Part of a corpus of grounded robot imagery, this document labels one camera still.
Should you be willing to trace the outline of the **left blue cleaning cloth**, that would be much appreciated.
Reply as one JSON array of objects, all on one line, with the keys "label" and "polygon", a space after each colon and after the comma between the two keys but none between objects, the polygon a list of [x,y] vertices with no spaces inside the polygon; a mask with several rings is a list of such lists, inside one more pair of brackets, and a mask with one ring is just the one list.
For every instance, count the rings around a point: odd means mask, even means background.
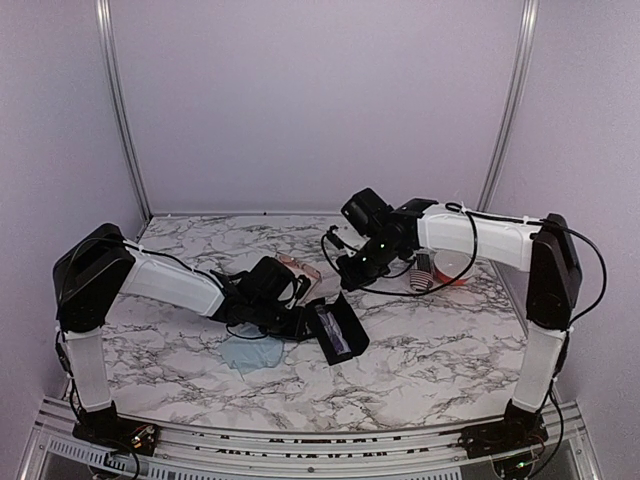
[{"label": "left blue cleaning cloth", "polygon": [[222,360],[242,375],[274,368],[282,360],[284,343],[271,337],[243,339],[232,337],[219,346]]}]

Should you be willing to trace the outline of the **left aluminium frame post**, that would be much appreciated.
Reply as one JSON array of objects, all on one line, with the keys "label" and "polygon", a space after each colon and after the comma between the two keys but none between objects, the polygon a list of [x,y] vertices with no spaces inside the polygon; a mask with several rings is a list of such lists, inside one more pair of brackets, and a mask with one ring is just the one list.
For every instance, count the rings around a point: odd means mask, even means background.
[{"label": "left aluminium frame post", "polygon": [[106,79],[125,165],[130,177],[134,197],[141,218],[145,223],[148,223],[153,218],[153,214],[144,185],[142,171],[138,161],[133,134],[126,110],[125,95],[119,71],[116,39],[111,15],[111,2],[108,0],[96,0],[95,12],[104,57]]}]

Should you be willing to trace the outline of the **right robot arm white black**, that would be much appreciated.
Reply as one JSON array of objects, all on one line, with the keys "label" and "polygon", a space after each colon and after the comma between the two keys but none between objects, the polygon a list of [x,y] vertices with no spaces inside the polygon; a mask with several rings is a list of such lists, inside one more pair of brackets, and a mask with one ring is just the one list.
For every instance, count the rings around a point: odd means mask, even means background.
[{"label": "right robot arm white black", "polygon": [[501,419],[464,428],[459,443],[468,456],[479,457],[547,440],[542,409],[566,361],[582,282],[565,218],[500,216],[423,198],[394,208],[370,188],[354,194],[341,213],[366,240],[337,260],[349,291],[366,289],[392,261],[421,250],[461,253],[526,276],[527,343],[513,395]]}]

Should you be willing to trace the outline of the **pink frame sunglasses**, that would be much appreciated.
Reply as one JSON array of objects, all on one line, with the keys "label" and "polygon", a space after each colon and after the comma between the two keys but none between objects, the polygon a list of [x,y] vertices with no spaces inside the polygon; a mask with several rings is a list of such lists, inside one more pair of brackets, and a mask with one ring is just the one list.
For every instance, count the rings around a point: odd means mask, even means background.
[{"label": "pink frame sunglasses", "polygon": [[289,268],[296,276],[304,275],[308,278],[312,287],[318,286],[322,282],[321,272],[312,265],[280,252],[275,254],[275,258]]}]

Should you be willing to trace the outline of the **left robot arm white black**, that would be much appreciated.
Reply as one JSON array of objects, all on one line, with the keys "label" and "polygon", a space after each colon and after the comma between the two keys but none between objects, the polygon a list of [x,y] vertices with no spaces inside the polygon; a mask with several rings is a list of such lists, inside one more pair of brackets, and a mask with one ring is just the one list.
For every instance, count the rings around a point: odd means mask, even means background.
[{"label": "left robot arm white black", "polygon": [[127,239],[105,223],[63,254],[52,269],[57,322],[54,348],[70,382],[73,434],[141,451],[158,428],[123,418],[112,396],[104,353],[108,321],[157,327],[173,317],[251,326],[261,336],[302,332],[299,302],[310,279],[274,256],[235,274],[205,271]]}]

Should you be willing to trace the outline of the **front aluminium rail base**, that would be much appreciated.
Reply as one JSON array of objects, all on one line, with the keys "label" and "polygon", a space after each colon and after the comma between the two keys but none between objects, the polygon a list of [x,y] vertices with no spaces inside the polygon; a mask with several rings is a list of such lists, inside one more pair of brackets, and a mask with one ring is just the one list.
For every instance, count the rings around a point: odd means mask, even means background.
[{"label": "front aluminium rail base", "polygon": [[76,438],[67,402],[45,398],[20,479],[599,479],[574,403],[543,411],[542,432],[510,444],[492,418],[354,432],[252,431],[156,421],[154,449],[130,456]]}]

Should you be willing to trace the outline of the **orange white bowl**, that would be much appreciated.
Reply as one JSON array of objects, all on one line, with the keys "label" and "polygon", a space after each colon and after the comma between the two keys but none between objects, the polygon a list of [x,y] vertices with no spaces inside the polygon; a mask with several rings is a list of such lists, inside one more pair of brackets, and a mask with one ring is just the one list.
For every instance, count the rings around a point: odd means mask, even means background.
[{"label": "orange white bowl", "polygon": [[437,280],[440,283],[447,283],[456,278],[454,286],[464,285],[476,273],[476,267],[471,264],[471,256],[455,251],[441,250],[436,252],[433,265]]}]

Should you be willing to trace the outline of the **aluminium frame post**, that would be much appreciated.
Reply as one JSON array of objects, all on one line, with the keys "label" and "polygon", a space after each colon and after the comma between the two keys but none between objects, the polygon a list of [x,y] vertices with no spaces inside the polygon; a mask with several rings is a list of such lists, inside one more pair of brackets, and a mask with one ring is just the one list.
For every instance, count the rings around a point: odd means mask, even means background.
[{"label": "aluminium frame post", "polygon": [[526,88],[534,48],[539,6],[540,2],[538,0],[525,0],[522,2],[520,26],[504,108],[489,167],[477,203],[477,209],[481,211],[486,211],[490,207],[506,162],[511,135]]},{"label": "aluminium frame post", "polygon": [[106,79],[125,165],[130,177],[134,197],[141,218],[145,223],[148,223],[153,218],[153,214],[144,185],[142,171],[138,161],[133,134],[126,110],[125,95],[119,71],[116,39],[111,15],[111,2],[108,0],[96,0],[95,12],[104,57]]}]

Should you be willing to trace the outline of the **striped flag glasses pouch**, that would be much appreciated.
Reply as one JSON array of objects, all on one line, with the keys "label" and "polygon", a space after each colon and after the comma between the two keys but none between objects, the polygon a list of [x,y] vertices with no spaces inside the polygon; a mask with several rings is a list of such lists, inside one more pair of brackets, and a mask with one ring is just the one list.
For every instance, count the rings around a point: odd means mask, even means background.
[{"label": "striped flag glasses pouch", "polygon": [[414,292],[429,291],[434,284],[431,258],[428,253],[417,253],[409,271],[409,286]]}]

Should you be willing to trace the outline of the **black glasses case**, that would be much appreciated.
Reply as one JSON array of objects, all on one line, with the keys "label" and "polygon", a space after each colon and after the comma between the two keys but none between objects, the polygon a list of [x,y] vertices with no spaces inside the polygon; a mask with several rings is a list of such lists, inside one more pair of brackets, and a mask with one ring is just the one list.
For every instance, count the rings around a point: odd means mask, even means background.
[{"label": "black glasses case", "polygon": [[370,339],[343,293],[333,302],[318,298],[303,307],[304,319],[332,366],[361,356]]}]

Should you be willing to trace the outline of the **clear purple lens sunglasses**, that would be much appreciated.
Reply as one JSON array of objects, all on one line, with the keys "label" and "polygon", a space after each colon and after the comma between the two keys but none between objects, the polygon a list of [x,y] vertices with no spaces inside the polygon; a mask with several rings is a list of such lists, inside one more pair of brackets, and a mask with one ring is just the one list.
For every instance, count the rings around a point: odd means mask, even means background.
[{"label": "clear purple lens sunglasses", "polygon": [[341,327],[333,313],[322,305],[316,307],[316,313],[335,353],[337,355],[351,354],[351,347],[344,338]]}]

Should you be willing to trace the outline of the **right aluminium frame post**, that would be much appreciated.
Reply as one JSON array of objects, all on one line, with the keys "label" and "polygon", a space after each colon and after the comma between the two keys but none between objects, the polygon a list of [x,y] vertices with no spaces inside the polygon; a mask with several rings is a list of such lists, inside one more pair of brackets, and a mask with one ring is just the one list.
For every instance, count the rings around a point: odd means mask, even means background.
[{"label": "right aluminium frame post", "polygon": [[506,162],[511,135],[526,88],[534,48],[539,6],[540,2],[538,0],[525,0],[522,2],[520,26],[504,108],[489,167],[477,203],[477,209],[481,211],[486,211],[490,207]]}]

